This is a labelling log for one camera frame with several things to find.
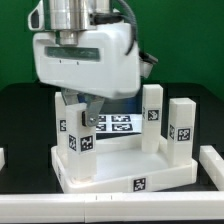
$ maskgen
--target green wall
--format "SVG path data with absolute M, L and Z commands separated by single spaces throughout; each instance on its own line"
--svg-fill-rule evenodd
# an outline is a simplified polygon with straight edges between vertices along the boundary
M 27 15 L 38 0 L 1 1 L 0 88 L 34 82 Z M 224 0 L 128 0 L 140 46 L 159 59 L 147 82 L 190 82 L 224 100 Z

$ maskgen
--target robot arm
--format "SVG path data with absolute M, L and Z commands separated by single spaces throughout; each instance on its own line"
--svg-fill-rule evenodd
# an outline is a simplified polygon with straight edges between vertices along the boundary
M 136 19 L 113 13 L 110 0 L 41 0 L 29 15 L 37 33 L 33 47 L 43 83 L 111 99 L 135 96 L 140 71 L 155 61 L 139 57 Z

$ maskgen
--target white base platform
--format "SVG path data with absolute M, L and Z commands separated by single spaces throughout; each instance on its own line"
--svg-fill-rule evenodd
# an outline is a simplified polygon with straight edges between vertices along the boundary
M 4 151 L 0 148 L 0 170 L 5 165 L 5 159 L 4 159 Z
M 57 147 L 52 148 L 52 163 L 65 193 L 151 192 L 195 183 L 197 162 L 170 167 L 165 141 L 161 138 L 155 154 L 141 151 L 141 135 L 97 141 L 97 175 L 86 182 L 69 177 Z

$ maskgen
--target white foam block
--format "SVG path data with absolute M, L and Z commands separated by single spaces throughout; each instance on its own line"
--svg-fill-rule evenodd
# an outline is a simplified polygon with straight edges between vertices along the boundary
M 67 128 L 66 128 L 66 110 L 61 92 L 55 94 L 56 127 L 57 127 L 57 153 L 60 157 L 66 155 L 67 146 Z
M 220 192 L 89 195 L 85 220 L 89 223 L 221 220 L 223 206 L 224 194 Z
M 143 87 L 143 121 L 142 121 L 142 151 L 156 153 L 159 149 L 161 135 L 163 104 L 163 88 L 160 85 L 145 85 Z
M 5 157 L 4 157 L 4 151 L 0 148 L 0 170 L 5 165 Z
M 85 222 L 83 195 L 0 196 L 0 223 Z
M 224 161 L 212 146 L 202 146 L 200 163 L 219 189 L 224 191 Z
M 84 103 L 66 106 L 68 169 L 78 180 L 96 174 L 96 128 L 82 125 L 85 110 Z
M 223 192 L 0 196 L 0 223 L 223 220 Z
M 191 163 L 196 103 L 188 98 L 171 99 L 167 156 L 171 166 Z

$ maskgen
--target black and white pattern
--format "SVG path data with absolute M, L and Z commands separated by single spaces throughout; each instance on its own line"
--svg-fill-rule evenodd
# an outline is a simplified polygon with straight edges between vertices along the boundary
M 134 180 L 133 191 L 144 191 L 146 190 L 146 178 L 141 178 L 138 180 Z
M 73 137 L 72 135 L 69 135 L 69 148 L 73 149 L 74 151 L 77 150 L 77 148 L 76 148 L 76 138 Z
M 100 115 L 99 116 L 99 122 L 107 122 L 107 117 L 103 116 L 103 115 Z
M 141 114 L 101 114 L 99 125 L 96 127 L 97 133 L 141 133 Z
M 60 126 L 60 132 L 66 132 L 66 120 L 60 120 L 59 121 L 59 126 Z
M 170 138 L 173 140 L 175 138 L 175 128 L 172 125 L 170 125 Z
M 142 108 L 142 118 L 145 120 L 145 107 Z
M 99 124 L 96 126 L 96 131 L 101 132 L 101 131 L 106 131 L 107 130 L 107 125 L 106 124 Z
M 131 117 L 128 116 L 111 116 L 112 122 L 131 122 Z
M 112 131 L 129 132 L 129 131 L 133 131 L 133 126 L 132 124 L 112 124 Z
M 186 142 L 191 140 L 191 128 L 178 129 L 178 142 Z
M 159 121 L 160 111 L 159 110 L 148 110 L 148 121 Z
M 81 138 L 81 152 L 89 151 L 93 149 L 93 136 Z

